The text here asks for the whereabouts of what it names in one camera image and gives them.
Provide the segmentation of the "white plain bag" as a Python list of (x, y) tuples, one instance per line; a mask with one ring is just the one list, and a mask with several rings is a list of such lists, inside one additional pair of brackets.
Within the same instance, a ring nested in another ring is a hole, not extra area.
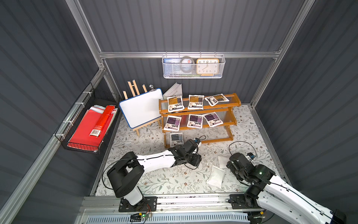
[(227, 163), (229, 161), (230, 161), (229, 156), (219, 155), (218, 156), (219, 168), (220, 169), (226, 169), (227, 168)]
[(222, 182), (225, 177), (225, 173), (226, 173), (225, 170), (220, 169), (216, 166), (212, 166), (211, 174), (210, 174), (209, 178), (207, 179), (207, 184), (217, 187), (217, 188), (221, 188)]
[(183, 145), (183, 133), (170, 133), (170, 147)]

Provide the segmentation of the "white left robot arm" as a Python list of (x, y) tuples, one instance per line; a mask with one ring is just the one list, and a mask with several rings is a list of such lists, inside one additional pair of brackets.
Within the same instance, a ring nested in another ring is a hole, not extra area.
[(183, 145), (176, 145), (153, 155), (136, 155), (130, 151), (113, 164), (107, 177), (117, 198), (123, 198), (131, 206), (144, 203), (144, 196), (137, 186), (141, 177), (159, 169), (190, 164), (196, 169), (201, 162), (199, 147), (201, 140), (190, 139)]

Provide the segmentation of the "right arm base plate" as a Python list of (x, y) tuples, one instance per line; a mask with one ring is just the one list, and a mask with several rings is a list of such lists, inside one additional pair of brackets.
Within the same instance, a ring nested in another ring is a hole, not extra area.
[(244, 194), (230, 194), (228, 203), (233, 210), (239, 209), (261, 209), (256, 202), (248, 202)]

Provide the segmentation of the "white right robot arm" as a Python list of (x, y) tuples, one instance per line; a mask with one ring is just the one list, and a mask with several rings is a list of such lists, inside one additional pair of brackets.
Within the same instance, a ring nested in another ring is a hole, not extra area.
[(268, 167), (253, 165), (248, 156), (235, 153), (230, 156), (227, 168), (249, 188), (239, 199), (231, 198), (232, 205), (244, 204), (248, 208), (269, 210), (292, 224), (345, 224), (346, 215), (324, 207), (287, 184)]

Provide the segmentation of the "purple coffee bag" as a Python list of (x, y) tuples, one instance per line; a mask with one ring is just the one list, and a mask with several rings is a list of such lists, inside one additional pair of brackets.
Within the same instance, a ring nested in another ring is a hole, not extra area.
[(179, 131), (181, 119), (182, 118), (178, 116), (167, 116), (167, 121), (163, 129), (165, 131)]
[(204, 119), (203, 115), (189, 114), (187, 127), (188, 128), (202, 129), (203, 119)]
[(223, 124), (216, 112), (207, 113), (203, 115), (210, 127), (216, 127)]

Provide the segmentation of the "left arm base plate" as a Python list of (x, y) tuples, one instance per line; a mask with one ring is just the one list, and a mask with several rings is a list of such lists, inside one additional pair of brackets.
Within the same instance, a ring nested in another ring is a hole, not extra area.
[(129, 201), (122, 198), (118, 212), (152, 212), (157, 209), (157, 197), (144, 197), (136, 205), (131, 205)]

